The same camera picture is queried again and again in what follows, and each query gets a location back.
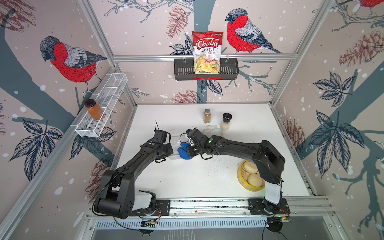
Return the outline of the clear plastic lunch box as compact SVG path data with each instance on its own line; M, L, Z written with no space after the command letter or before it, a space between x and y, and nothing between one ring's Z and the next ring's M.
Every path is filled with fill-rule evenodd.
M178 153L178 148L180 147L181 143L190 143L190 140L186 134L171 136L171 145L174 151L174 153L170 156L171 160L182 159Z

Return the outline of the clear lunch box lid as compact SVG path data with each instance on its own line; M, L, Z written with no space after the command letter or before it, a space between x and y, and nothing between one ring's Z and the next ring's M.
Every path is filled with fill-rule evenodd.
M212 136L220 136L224 137L222 129L218 125L207 125L203 129L203 134L206 135L208 138L211 138Z

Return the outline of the blue cloth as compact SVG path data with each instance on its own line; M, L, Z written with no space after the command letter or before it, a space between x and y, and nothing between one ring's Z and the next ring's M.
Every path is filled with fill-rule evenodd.
M180 147L178 148L178 153L180 157L184 160L191 160L192 158L189 157L187 148L190 146L190 143L181 143Z

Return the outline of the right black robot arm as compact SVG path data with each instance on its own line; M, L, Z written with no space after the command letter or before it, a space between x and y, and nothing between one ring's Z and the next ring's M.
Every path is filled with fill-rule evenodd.
M190 158L197 155L231 156L254 163L265 181L265 196L258 207L253 207L259 215L273 216L281 209L282 198L282 172L285 158L269 142L242 143L213 135L210 138L197 128L186 130L187 137L192 145L187 147Z

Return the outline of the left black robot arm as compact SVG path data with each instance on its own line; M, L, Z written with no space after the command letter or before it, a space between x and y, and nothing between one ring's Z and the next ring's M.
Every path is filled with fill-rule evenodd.
M116 170L104 172L92 210L97 215L126 219L134 211L135 180L152 162L162 163L173 154L171 134L155 130L139 152Z

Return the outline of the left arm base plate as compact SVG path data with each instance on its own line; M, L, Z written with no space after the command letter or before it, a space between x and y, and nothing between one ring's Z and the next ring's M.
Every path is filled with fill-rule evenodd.
M159 211L162 217L170 214L171 200L156 200L155 208L149 207L147 209L135 210L129 214L129 217L158 217Z

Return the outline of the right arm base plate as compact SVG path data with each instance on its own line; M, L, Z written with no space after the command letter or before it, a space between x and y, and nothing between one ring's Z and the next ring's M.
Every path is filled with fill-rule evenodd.
M275 216L291 214L288 202L284 198L277 205L261 198L248 199L248 204L248 210L251 212L251 215Z

